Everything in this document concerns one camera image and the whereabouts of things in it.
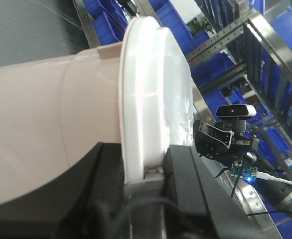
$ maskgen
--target gray floor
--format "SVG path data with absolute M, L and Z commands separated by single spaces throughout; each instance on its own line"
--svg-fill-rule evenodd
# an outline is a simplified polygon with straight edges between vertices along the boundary
M 72 0 L 0 0 L 0 66 L 87 48 Z

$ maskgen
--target circuit board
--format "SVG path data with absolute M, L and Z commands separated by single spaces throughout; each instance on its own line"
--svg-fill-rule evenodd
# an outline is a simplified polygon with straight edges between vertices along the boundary
M 233 163 L 231 166 L 231 170 L 230 170 L 230 175 L 233 177 L 238 177 L 238 174 L 240 172 L 240 168 L 241 168 L 241 164 L 238 163 Z M 249 166 L 249 165 L 244 165 L 243 167 L 243 171 L 241 174 L 241 178 L 249 181 L 249 182 L 255 182 L 256 181 L 256 177 L 253 175 L 254 172 L 257 172 L 258 168 L 257 167 L 253 167 L 253 166 Z

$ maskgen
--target container lid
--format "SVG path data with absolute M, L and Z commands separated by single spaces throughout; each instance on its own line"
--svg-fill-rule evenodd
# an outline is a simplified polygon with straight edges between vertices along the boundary
M 192 91 L 188 63 L 168 28 L 135 18 L 123 40 L 119 73 L 126 182 L 161 165 L 170 144 L 191 145 Z

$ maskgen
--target white cable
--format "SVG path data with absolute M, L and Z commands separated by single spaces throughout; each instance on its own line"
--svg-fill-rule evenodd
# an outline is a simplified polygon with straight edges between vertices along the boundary
M 269 175 L 268 173 L 256 172 L 255 176 L 256 176 L 256 178 L 260 178 L 260 179 L 264 179 L 264 180 L 278 181 L 278 182 L 287 183 L 287 184 L 292 185 L 292 181 L 282 179 L 282 178 L 277 178 L 277 177 Z

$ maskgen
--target white bucket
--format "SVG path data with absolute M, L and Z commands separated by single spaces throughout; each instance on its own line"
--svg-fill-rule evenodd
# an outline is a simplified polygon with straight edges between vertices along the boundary
M 0 68 L 0 203 L 54 179 L 97 142 L 122 143 L 126 182 L 191 144 L 190 70 L 171 32 L 134 19 L 121 43 Z

